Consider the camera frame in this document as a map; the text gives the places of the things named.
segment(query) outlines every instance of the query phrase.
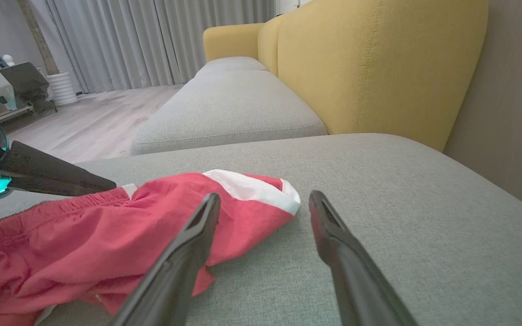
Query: elastic waistband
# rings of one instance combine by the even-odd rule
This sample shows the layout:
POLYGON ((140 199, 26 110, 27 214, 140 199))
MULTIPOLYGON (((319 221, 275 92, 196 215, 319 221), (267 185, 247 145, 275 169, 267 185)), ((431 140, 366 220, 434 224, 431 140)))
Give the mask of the elastic waistband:
POLYGON ((42 202, 26 211, 0 220, 0 248, 14 243, 31 230, 48 221, 64 217, 84 208, 105 206, 129 200, 130 197, 125 190, 119 187, 107 192, 42 202))

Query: yellow sofa backrest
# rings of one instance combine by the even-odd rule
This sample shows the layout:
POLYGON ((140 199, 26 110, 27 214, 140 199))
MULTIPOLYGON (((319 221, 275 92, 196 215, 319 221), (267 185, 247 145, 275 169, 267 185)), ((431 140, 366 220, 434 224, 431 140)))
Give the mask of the yellow sofa backrest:
POLYGON ((479 59, 488 0, 313 0, 267 22, 258 57, 330 134, 442 151, 479 59))

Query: red fabric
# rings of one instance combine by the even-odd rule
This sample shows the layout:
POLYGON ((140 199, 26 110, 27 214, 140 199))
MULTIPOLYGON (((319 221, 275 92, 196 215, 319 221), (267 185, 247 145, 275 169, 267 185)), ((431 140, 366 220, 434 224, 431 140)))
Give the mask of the red fabric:
MULTIPOLYGON (((132 200, 117 188, 39 204, 0 221, 0 325, 32 325, 42 309, 74 299, 116 313, 209 192, 222 204, 207 266, 244 254, 294 218, 236 200, 199 173, 148 182, 132 200)), ((193 295, 213 280, 201 269, 193 295)))

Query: gray wall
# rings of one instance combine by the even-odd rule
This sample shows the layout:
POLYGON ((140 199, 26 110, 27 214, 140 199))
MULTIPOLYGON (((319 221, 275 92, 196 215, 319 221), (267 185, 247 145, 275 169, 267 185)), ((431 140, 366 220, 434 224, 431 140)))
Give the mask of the gray wall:
MULTIPOLYGON (((30 2, 58 68, 70 73, 74 91, 80 91, 79 85, 73 77, 74 73, 68 57, 60 43, 56 27, 48 15, 45 0, 30 0, 30 2)), ((0 0, 0 55, 4 54, 12 56, 15 63, 31 62, 36 67, 43 67, 45 71, 44 62, 17 0, 0 0)))
POLYGON ((522 200, 522 1, 490 4, 483 53, 445 154, 522 200))

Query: gray fabric upholstery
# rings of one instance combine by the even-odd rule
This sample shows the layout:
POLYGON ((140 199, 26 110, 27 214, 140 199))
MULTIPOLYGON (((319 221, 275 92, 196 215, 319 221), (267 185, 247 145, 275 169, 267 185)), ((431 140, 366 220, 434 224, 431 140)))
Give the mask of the gray fabric upholstery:
POLYGON ((240 70, 267 70, 265 66, 250 57, 229 57, 211 60, 201 68, 195 77, 223 72, 234 72, 240 70))
MULTIPOLYGON (((187 325, 339 324, 331 274, 311 231, 313 189, 328 196, 420 325, 522 325, 522 202, 411 140, 342 134, 82 166, 118 184, 227 169, 280 177, 298 190, 294 221, 211 268, 217 280, 193 299, 187 325)), ((14 193, 0 200, 0 217, 44 198, 14 193)), ((102 318, 99 308, 71 303, 44 325, 97 325, 102 318)))
POLYGON ((133 155, 327 134, 324 124, 271 72, 202 75, 136 134, 133 155))

